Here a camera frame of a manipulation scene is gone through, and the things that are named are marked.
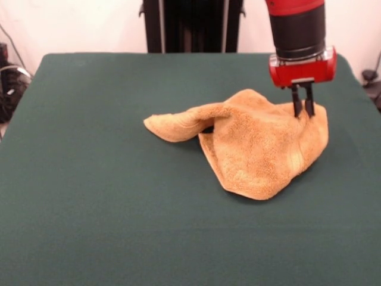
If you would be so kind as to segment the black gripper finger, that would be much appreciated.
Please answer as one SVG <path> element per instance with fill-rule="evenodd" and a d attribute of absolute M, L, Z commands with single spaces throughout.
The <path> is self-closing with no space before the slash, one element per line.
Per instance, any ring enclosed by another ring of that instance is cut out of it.
<path fill-rule="evenodd" d="M 302 111 L 302 102 L 299 98 L 298 86 L 292 85 L 291 86 L 291 92 L 292 92 L 294 117 L 298 118 L 301 111 Z"/>
<path fill-rule="evenodd" d="M 309 117 L 313 117 L 315 115 L 315 110 L 314 110 L 312 83 L 311 82 L 304 83 L 304 89 L 306 91 L 306 96 L 307 96 L 305 99 L 305 110 L 308 113 Z"/>

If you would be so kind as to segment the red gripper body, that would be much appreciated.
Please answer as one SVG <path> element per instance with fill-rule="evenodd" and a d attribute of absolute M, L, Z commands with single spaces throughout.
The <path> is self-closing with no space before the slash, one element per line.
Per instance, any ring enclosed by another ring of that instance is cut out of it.
<path fill-rule="evenodd" d="M 299 83 L 322 83 L 333 80 L 336 74 L 337 53 L 334 46 L 322 53 L 298 61 L 281 60 L 271 54 L 268 67 L 271 79 L 278 88 L 288 88 Z"/>

